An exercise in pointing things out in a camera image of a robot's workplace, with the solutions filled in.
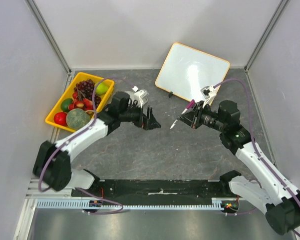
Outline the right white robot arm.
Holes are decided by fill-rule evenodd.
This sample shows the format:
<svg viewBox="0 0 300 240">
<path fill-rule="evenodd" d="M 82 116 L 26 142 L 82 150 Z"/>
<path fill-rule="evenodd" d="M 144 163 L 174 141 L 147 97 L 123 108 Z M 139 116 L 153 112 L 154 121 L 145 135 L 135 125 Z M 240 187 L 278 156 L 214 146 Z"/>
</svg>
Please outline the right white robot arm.
<svg viewBox="0 0 300 240">
<path fill-rule="evenodd" d="M 277 234 L 284 235 L 300 227 L 300 190 L 263 154 L 252 134 L 241 125 L 240 116 L 237 103 L 231 100 L 222 101 L 217 111 L 201 101 L 177 119 L 193 129 L 207 126 L 220 132 L 223 146 L 257 179 L 253 184 L 235 170 L 228 172 L 220 177 L 220 194 L 244 198 L 265 215 Z"/>
</svg>

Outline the orange framed whiteboard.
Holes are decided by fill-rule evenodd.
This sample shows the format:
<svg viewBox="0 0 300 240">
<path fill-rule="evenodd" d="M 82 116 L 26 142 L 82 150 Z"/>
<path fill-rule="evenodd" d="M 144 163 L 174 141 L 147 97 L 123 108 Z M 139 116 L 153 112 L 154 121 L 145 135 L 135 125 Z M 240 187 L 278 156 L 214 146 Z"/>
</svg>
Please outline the orange framed whiteboard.
<svg viewBox="0 0 300 240">
<path fill-rule="evenodd" d="M 201 89 L 224 80 L 230 62 L 181 43 L 173 43 L 155 86 L 186 101 L 199 102 Z"/>
</svg>

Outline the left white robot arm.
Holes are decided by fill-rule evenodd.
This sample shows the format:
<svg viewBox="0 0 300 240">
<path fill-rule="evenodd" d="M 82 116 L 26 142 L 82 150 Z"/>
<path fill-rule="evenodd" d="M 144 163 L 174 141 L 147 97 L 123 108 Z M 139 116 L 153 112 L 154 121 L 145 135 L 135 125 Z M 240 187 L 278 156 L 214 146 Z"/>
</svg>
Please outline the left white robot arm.
<svg viewBox="0 0 300 240">
<path fill-rule="evenodd" d="M 43 142 L 32 170 L 39 178 L 39 183 L 45 183 L 54 191 L 81 188 L 88 196 L 96 196 L 100 189 L 97 182 L 99 177 L 85 169 L 73 169 L 72 161 L 91 144 L 119 128 L 121 123 L 130 122 L 144 130 L 160 128 L 150 106 L 147 107 L 147 113 L 143 112 L 148 102 L 147 95 L 144 89 L 137 92 L 118 91 L 111 103 L 83 128 L 55 143 Z"/>
</svg>

